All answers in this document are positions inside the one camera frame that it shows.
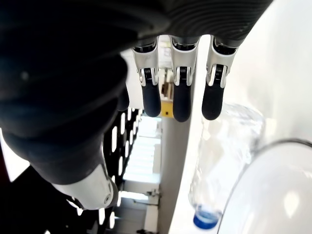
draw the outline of plastic water bottle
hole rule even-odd
[[[253,159],[264,119],[247,107],[224,104],[216,120],[203,118],[202,122],[189,201],[195,209],[194,224],[212,229],[222,217],[240,173]]]

